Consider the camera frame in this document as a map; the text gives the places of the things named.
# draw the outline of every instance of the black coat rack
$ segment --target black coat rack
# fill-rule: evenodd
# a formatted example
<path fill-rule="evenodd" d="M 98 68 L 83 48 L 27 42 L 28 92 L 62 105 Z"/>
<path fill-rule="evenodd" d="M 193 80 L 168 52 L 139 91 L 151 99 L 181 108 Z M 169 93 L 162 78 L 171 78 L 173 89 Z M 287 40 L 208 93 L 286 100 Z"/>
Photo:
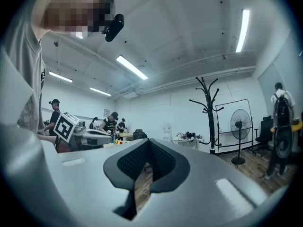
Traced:
<path fill-rule="evenodd" d="M 204 145 L 208 145 L 211 143 L 211 148 L 210 148 L 210 153 L 211 154 L 215 154 L 215 148 L 214 146 L 221 146 L 221 144 L 216 144 L 216 142 L 218 141 L 218 139 L 214 140 L 214 116 L 213 116 L 213 110 L 218 112 L 220 110 L 222 110 L 224 107 L 222 108 L 219 108 L 218 110 L 215 110 L 214 107 L 213 107 L 213 103 L 215 101 L 215 98 L 217 96 L 217 93 L 219 92 L 219 89 L 217 88 L 217 91 L 212 99 L 212 97 L 210 96 L 210 87 L 218 80 L 218 78 L 216 78 L 215 81 L 212 82 L 212 84 L 209 86 L 209 88 L 207 89 L 207 86 L 205 84 L 205 80 L 204 78 L 202 77 L 202 81 L 200 81 L 200 79 L 198 77 L 196 77 L 196 79 L 201 83 L 202 87 L 203 88 L 196 88 L 196 90 L 202 90 L 205 94 L 205 97 L 206 97 L 206 102 L 207 102 L 207 106 L 203 103 L 200 103 L 200 102 L 196 102 L 196 101 L 193 101 L 193 100 L 190 100 L 190 102 L 194 102 L 196 104 L 201 104 L 204 106 L 204 109 L 203 109 L 203 113 L 207 114 L 208 113 L 208 120 L 209 120 L 209 134 L 210 134 L 210 140 L 208 143 L 204 143 L 204 142 L 201 142 L 199 141 L 200 144 L 204 144 Z"/>

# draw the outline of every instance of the shoe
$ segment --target shoe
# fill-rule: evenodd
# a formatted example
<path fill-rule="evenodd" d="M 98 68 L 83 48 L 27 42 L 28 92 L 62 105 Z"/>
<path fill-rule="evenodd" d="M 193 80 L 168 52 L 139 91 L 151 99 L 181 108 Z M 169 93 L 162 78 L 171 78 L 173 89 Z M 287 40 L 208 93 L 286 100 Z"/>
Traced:
<path fill-rule="evenodd" d="M 274 176 L 275 173 L 273 173 L 272 175 L 267 175 L 267 173 L 265 174 L 264 178 L 265 180 L 269 180 L 271 177 Z"/>
<path fill-rule="evenodd" d="M 278 176 L 282 176 L 282 175 L 284 175 L 284 173 L 287 171 L 287 167 L 285 167 L 285 169 L 284 169 L 284 171 L 283 171 L 283 173 L 282 174 L 280 174 L 280 173 L 278 173 Z"/>

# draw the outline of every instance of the metal frame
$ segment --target metal frame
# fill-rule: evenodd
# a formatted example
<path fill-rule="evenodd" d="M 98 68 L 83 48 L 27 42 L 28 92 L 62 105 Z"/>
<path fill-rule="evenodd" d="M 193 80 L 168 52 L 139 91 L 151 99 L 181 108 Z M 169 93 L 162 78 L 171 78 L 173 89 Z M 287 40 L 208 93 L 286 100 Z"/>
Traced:
<path fill-rule="evenodd" d="M 204 142 L 201 142 L 199 141 L 200 144 L 204 144 L 204 145 L 208 145 L 211 143 L 211 148 L 210 148 L 210 154 L 215 154 L 215 148 L 214 146 L 220 146 L 221 144 L 216 144 L 218 138 L 215 140 L 214 139 L 214 116 L 213 116 L 213 110 L 218 112 L 220 110 L 222 110 L 224 107 L 220 108 L 217 110 L 213 108 L 213 103 L 215 101 L 215 98 L 219 92 L 219 89 L 217 88 L 217 91 L 212 99 L 212 97 L 210 96 L 210 87 L 218 80 L 218 78 L 216 78 L 212 83 L 211 85 L 207 88 L 206 84 L 205 84 L 205 80 L 203 77 L 201 77 L 202 81 L 200 81 L 200 79 L 198 77 L 196 77 L 196 79 L 200 82 L 200 84 L 202 85 L 203 88 L 196 88 L 196 90 L 202 90 L 205 94 L 205 97 L 206 97 L 206 102 L 207 102 L 207 106 L 203 103 L 200 103 L 200 102 L 197 102 L 197 101 L 193 101 L 193 100 L 189 100 L 190 102 L 194 102 L 196 104 L 200 104 L 200 105 L 203 105 L 204 106 L 204 109 L 203 109 L 203 113 L 205 114 L 208 114 L 208 120 L 209 120 L 209 135 L 210 135 L 210 140 L 208 143 L 204 143 Z"/>
<path fill-rule="evenodd" d="M 250 109 L 250 102 L 248 101 L 248 99 L 238 100 L 238 101 L 234 101 L 234 102 L 230 102 L 230 103 L 225 103 L 225 104 L 219 104 L 219 105 L 216 105 L 215 107 L 216 107 L 216 109 L 217 109 L 217 106 L 222 106 L 222 105 L 226 105 L 226 104 L 233 104 L 233 103 L 241 102 L 241 101 L 245 101 L 245 100 L 247 100 L 248 107 L 249 107 L 249 109 Z M 219 110 L 216 111 L 216 113 L 217 113 L 217 121 L 218 121 L 218 123 L 217 123 L 217 128 L 218 128 L 218 152 L 217 152 L 217 155 L 219 154 L 219 148 L 224 148 L 224 147 L 237 146 L 237 145 L 239 145 L 239 143 L 238 143 L 238 144 L 233 144 L 233 145 L 226 145 L 226 146 L 222 146 L 222 144 L 219 144 L 219 135 L 220 135 L 220 134 L 231 133 L 232 131 L 229 131 L 229 132 L 221 132 L 221 133 L 219 132 L 220 127 L 219 127 L 218 111 L 219 111 Z M 243 145 L 243 144 L 251 143 L 251 146 L 248 147 L 249 150 L 251 150 L 250 148 L 252 148 L 252 147 L 254 146 L 254 145 L 253 145 L 253 144 L 254 144 L 254 124 L 253 124 L 253 121 L 252 121 L 251 110 L 250 110 L 250 119 L 251 119 L 251 127 L 247 128 L 247 129 L 252 128 L 252 131 L 251 131 L 251 132 L 252 132 L 252 140 L 240 144 L 240 145 Z"/>

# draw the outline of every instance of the ceiling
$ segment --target ceiling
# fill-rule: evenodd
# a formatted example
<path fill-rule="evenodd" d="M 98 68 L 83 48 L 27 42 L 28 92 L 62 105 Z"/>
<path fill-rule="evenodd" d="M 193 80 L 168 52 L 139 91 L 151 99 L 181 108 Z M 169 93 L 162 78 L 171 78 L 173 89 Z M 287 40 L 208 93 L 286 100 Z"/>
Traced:
<path fill-rule="evenodd" d="M 107 43 L 101 34 L 80 39 L 53 32 L 42 39 L 49 70 L 72 79 L 75 87 L 94 87 L 112 98 L 192 81 L 198 75 L 251 74 L 275 21 L 271 0 L 115 1 L 125 27 L 114 41 Z M 243 50 L 236 53 L 243 9 L 250 10 L 250 23 Z M 119 55 L 148 79 L 118 63 Z"/>

